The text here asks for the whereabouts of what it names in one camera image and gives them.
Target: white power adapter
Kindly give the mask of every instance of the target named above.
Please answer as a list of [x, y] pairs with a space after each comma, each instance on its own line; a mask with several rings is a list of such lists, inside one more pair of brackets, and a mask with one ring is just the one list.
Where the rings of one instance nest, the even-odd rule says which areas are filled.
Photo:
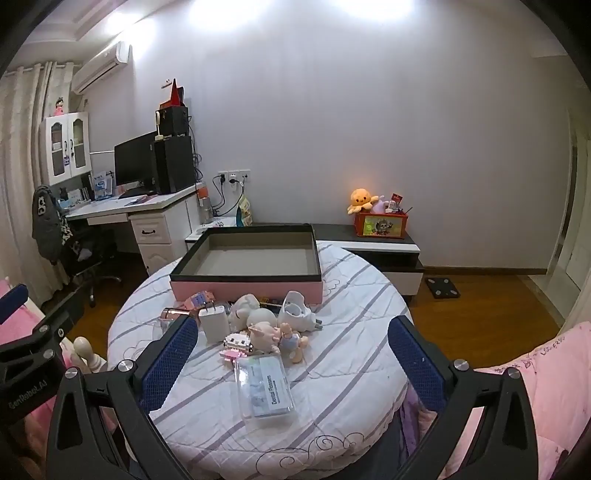
[[199, 310], [199, 320], [209, 343], [223, 342], [230, 335], [230, 322], [223, 305]]

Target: white curtain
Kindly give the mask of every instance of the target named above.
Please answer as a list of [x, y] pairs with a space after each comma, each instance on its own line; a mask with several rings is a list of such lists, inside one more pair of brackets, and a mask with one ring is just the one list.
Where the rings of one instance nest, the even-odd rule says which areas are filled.
[[19, 68], [0, 79], [0, 275], [24, 283], [38, 304], [67, 281], [63, 270], [41, 258], [31, 237], [31, 202], [42, 183], [39, 127], [59, 97], [68, 112], [74, 64]]

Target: pink storage box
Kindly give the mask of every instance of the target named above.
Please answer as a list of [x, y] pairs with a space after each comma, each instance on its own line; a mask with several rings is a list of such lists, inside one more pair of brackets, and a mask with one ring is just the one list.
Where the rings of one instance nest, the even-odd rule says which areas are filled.
[[210, 228], [170, 274], [174, 297], [211, 291], [216, 300], [246, 293], [280, 299], [299, 291], [322, 302], [322, 272], [311, 225]]

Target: pink plush toy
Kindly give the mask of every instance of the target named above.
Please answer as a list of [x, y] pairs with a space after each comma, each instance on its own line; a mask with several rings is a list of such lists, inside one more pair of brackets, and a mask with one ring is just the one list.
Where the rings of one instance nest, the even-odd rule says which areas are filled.
[[279, 353], [279, 328], [272, 327], [269, 322], [259, 322], [250, 325], [248, 331], [251, 333], [251, 344], [255, 349], [264, 353]]

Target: orange octopus plush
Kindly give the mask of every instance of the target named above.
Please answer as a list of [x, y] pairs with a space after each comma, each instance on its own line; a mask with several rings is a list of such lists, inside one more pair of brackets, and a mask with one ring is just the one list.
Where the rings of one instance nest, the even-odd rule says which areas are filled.
[[371, 210], [372, 204], [378, 200], [379, 197], [377, 195], [372, 197], [365, 189], [354, 190], [351, 194], [351, 205], [347, 210], [347, 214], [359, 213], [361, 209]]

